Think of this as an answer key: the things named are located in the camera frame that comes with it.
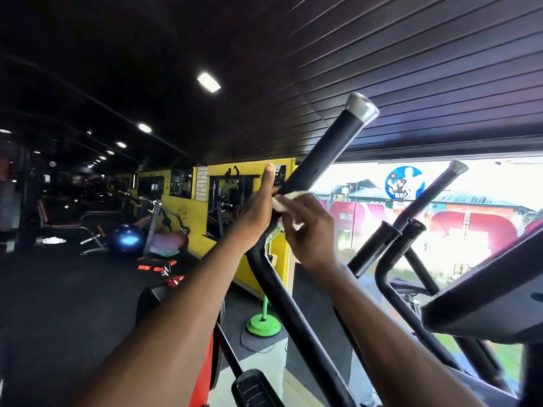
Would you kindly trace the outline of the red and black machine shroud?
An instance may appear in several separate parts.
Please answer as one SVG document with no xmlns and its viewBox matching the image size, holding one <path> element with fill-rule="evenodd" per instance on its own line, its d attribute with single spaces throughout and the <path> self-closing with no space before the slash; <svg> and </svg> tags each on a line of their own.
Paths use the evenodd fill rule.
<svg viewBox="0 0 543 407">
<path fill-rule="evenodd" d="M 135 325 L 138 326 L 146 315 L 165 300 L 171 290 L 177 287 L 183 279 L 183 275 L 173 276 L 166 278 L 159 284 L 145 287 L 137 302 Z M 223 359 L 219 338 L 213 332 L 188 407 L 209 407 L 209 393 L 216 387 Z"/>
</svg>

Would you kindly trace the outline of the round blue window sticker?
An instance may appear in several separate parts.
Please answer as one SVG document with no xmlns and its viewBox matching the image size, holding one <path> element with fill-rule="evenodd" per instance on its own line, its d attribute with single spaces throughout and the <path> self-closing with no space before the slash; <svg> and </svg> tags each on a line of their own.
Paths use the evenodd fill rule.
<svg viewBox="0 0 543 407">
<path fill-rule="evenodd" d="M 395 168 L 385 181 L 385 191 L 395 202 L 414 201 L 425 189 L 424 174 L 410 165 Z"/>
</svg>

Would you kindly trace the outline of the person's left hand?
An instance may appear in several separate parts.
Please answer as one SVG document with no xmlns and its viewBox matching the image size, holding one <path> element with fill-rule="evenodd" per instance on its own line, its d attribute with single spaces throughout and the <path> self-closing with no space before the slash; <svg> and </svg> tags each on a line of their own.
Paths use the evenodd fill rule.
<svg viewBox="0 0 543 407">
<path fill-rule="evenodd" d="M 250 250 L 268 228 L 272 217 L 272 204 L 273 200 L 268 204 L 259 203 L 258 191 L 255 191 L 236 220 L 232 233 L 236 245 L 243 253 Z"/>
</svg>

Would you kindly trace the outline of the orange low bench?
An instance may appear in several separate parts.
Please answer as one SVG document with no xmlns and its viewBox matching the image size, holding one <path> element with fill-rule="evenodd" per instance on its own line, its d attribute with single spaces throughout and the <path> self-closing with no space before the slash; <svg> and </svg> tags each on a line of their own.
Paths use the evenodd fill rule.
<svg viewBox="0 0 543 407">
<path fill-rule="evenodd" d="M 169 258 L 140 257 L 137 259 L 138 270 L 159 272 L 162 276 L 170 275 L 175 264 L 177 260 Z"/>
</svg>

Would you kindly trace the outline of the person's right hand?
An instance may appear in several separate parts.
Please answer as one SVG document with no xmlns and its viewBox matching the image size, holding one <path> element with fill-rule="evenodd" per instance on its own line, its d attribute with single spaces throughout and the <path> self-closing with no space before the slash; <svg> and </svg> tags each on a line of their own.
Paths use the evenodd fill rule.
<svg viewBox="0 0 543 407">
<path fill-rule="evenodd" d="M 300 245 L 290 247 L 294 256 L 314 277 L 331 276 L 341 268 L 333 218 L 313 194 L 282 201 L 304 232 Z"/>
</svg>

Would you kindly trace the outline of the black bike saddle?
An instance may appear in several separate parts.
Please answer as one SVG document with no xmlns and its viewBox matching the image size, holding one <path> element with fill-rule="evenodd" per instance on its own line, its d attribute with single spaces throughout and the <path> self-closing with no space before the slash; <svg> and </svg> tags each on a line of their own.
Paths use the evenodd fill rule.
<svg viewBox="0 0 543 407">
<path fill-rule="evenodd" d="M 389 284 L 400 296 L 424 295 L 431 297 L 431 293 L 425 287 L 413 284 L 400 278 L 390 280 Z"/>
</svg>

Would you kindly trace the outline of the black foot pedal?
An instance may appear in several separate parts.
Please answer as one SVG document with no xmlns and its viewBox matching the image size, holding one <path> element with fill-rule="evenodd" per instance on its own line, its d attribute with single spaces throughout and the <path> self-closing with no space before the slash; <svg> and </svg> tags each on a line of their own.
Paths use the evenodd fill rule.
<svg viewBox="0 0 543 407">
<path fill-rule="evenodd" d="M 249 369 L 236 378 L 231 392 L 237 407 L 285 407 L 280 396 L 259 369 Z"/>
</svg>

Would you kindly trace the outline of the black framed wall mirror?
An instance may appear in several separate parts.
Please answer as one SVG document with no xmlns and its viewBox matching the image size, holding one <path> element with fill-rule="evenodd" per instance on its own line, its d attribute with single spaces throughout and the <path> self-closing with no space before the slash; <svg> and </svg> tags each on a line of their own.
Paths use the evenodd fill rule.
<svg viewBox="0 0 543 407">
<path fill-rule="evenodd" d="M 236 221 L 241 209 L 254 191 L 254 180 L 260 175 L 210 176 L 207 197 L 206 232 L 219 240 Z"/>
</svg>

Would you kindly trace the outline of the white cleaning cloth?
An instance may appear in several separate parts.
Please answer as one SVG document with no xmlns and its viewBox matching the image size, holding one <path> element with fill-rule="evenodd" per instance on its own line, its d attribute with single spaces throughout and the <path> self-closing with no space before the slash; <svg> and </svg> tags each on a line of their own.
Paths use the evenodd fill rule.
<svg viewBox="0 0 543 407">
<path fill-rule="evenodd" d="M 283 199 L 294 200 L 306 194 L 311 194 L 311 192 L 307 190 L 301 190 L 301 191 L 292 191 L 285 195 L 281 195 L 277 193 L 276 195 L 273 196 L 273 204 L 272 204 L 273 211 L 278 215 L 277 227 L 279 228 L 281 232 L 283 233 L 285 232 L 285 226 L 283 224 L 282 214 L 285 212 L 289 212 L 288 208 L 283 204 L 282 200 Z"/>
</svg>

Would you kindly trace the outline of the black and orange weight bench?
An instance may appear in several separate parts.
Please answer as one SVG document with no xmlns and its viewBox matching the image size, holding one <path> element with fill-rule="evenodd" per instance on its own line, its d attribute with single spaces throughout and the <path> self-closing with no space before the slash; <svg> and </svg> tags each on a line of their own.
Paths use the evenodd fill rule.
<svg viewBox="0 0 543 407">
<path fill-rule="evenodd" d="M 81 251 L 79 253 L 80 256 L 89 256 L 94 254 L 101 254 L 109 252 L 109 248 L 106 246 L 105 242 L 102 242 L 100 240 L 100 237 L 102 237 L 101 228 L 99 227 L 99 231 L 97 233 L 93 232 L 90 228 L 85 226 L 80 221 L 75 222 L 69 222 L 69 223 L 55 223 L 51 220 L 50 214 L 48 212 L 47 206 L 44 203 L 43 199 L 39 199 L 37 202 L 37 212 L 39 216 L 40 221 L 40 229 L 42 230 L 51 230 L 51 231 L 84 231 L 89 236 L 87 239 L 80 242 L 80 245 L 85 245 L 87 243 L 90 243 L 94 241 L 97 244 L 97 247 L 89 248 L 88 250 Z"/>
</svg>

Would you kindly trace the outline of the person's left forearm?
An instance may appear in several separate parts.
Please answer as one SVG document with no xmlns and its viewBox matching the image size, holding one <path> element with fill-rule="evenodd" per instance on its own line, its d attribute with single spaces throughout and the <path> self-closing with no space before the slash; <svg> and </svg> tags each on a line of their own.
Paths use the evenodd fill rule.
<svg viewBox="0 0 543 407">
<path fill-rule="evenodd" d="M 114 349 L 70 407 L 188 407 L 221 304 L 258 238 L 231 230 Z"/>
</svg>

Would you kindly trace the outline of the short black straight grip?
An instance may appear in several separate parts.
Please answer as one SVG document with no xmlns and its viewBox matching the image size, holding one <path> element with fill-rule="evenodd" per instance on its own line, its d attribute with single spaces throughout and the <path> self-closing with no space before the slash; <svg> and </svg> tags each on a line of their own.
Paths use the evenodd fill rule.
<svg viewBox="0 0 543 407">
<path fill-rule="evenodd" d="M 380 258 L 390 244 L 401 235 L 393 225 L 382 221 L 377 230 L 349 261 L 348 267 L 356 278 L 366 273 L 373 263 Z"/>
</svg>

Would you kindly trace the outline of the person's right forearm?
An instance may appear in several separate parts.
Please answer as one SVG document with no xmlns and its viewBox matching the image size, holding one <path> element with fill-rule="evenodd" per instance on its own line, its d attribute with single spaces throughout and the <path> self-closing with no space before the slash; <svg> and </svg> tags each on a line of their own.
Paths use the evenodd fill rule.
<svg viewBox="0 0 543 407">
<path fill-rule="evenodd" d="M 356 342 L 383 407 L 487 407 L 391 319 L 346 267 L 326 262 L 309 272 Z"/>
</svg>

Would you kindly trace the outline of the blue exercise ball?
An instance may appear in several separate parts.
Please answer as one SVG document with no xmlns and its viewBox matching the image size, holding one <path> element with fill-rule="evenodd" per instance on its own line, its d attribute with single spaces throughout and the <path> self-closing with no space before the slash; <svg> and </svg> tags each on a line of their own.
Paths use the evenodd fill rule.
<svg viewBox="0 0 543 407">
<path fill-rule="evenodd" d="M 141 255 L 144 251 L 147 231 L 136 225 L 120 225 L 107 236 L 108 250 L 124 257 Z"/>
</svg>

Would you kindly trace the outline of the black elliptical console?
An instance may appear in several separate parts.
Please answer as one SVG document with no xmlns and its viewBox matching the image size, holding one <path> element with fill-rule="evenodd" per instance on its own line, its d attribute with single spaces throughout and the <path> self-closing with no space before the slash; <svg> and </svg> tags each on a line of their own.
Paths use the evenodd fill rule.
<svg viewBox="0 0 543 407">
<path fill-rule="evenodd" d="M 543 224 L 434 295 L 421 315 L 433 333 L 543 343 Z"/>
</svg>

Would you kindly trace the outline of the rectangular ceiling light panel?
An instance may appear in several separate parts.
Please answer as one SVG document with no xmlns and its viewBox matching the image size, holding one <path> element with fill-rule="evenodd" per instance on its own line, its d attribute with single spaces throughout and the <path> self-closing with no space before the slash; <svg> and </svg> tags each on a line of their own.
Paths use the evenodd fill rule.
<svg viewBox="0 0 543 407">
<path fill-rule="evenodd" d="M 208 72 L 202 72 L 198 75 L 197 81 L 210 93 L 216 93 L 221 89 L 218 81 Z"/>
</svg>

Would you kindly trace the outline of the green round-base stand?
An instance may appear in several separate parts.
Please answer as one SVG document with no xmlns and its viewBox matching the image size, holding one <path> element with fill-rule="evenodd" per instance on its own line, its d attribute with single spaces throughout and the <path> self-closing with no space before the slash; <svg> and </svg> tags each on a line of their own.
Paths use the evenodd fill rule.
<svg viewBox="0 0 543 407">
<path fill-rule="evenodd" d="M 272 337 L 280 333 L 281 323 L 276 317 L 268 314 L 268 303 L 267 296 L 264 296 L 261 314 L 254 315 L 248 321 L 246 328 L 250 334 L 258 337 Z"/>
</svg>

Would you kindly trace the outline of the grey frame gym machine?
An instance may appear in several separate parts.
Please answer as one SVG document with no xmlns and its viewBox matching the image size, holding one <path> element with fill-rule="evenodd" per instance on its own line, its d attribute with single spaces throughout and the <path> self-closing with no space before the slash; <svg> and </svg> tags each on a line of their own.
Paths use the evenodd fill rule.
<svg viewBox="0 0 543 407">
<path fill-rule="evenodd" d="M 181 216 L 159 200 L 153 201 L 151 214 L 143 256 L 171 258 L 187 251 L 190 229 Z"/>
</svg>

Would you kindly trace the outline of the long black elliptical handlebar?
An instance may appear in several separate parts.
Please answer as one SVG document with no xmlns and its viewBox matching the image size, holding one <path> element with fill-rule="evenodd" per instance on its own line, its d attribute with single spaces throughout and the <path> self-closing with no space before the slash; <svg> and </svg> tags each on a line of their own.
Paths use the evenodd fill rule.
<svg viewBox="0 0 543 407">
<path fill-rule="evenodd" d="M 378 114 L 378 108 L 369 99 L 360 93 L 351 93 L 342 113 L 282 185 L 280 193 L 308 190 L 363 127 L 372 122 Z M 278 218 L 278 214 L 272 212 L 268 228 L 255 246 L 248 250 L 246 255 L 250 268 L 329 405 L 357 407 L 343 377 L 266 256 L 266 240 L 276 228 Z"/>
<path fill-rule="evenodd" d="M 460 161 L 452 161 L 449 167 L 427 188 L 423 193 L 414 200 L 405 210 L 400 214 L 398 219 L 394 222 L 394 226 L 400 228 L 403 224 L 407 225 L 408 218 L 415 218 L 422 210 L 428 206 L 443 190 L 445 190 L 453 181 L 455 181 L 461 174 L 467 171 L 467 166 Z M 405 257 L 418 279 L 422 282 L 423 286 L 430 293 L 430 296 L 437 294 L 440 289 L 431 275 L 428 273 L 421 259 L 414 252 L 411 246 L 405 248 L 405 252 L 402 253 Z M 456 366 L 455 358 L 450 352 L 441 344 L 441 342 L 430 332 L 424 329 L 422 325 L 420 315 L 415 310 L 400 310 L 397 308 L 397 312 L 401 314 L 402 318 L 413 329 L 415 335 L 421 339 L 422 343 L 443 363 L 450 365 L 454 369 L 460 370 L 460 367 Z M 466 337 L 453 336 L 453 339 L 458 344 L 468 361 L 471 363 L 473 369 L 478 373 L 479 377 L 487 384 L 492 385 L 498 389 L 501 389 L 511 395 L 514 394 L 512 388 L 506 381 L 505 372 L 498 358 L 494 355 L 493 351 L 485 342 Z"/>
</svg>

